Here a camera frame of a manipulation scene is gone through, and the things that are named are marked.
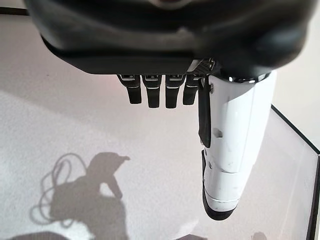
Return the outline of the black white robot left hand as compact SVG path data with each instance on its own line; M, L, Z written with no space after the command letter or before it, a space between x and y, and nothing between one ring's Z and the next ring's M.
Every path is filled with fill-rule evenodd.
M264 137L276 70L294 60L315 0L27 0L46 47L89 74L117 75L132 104L198 103L207 215L237 207Z

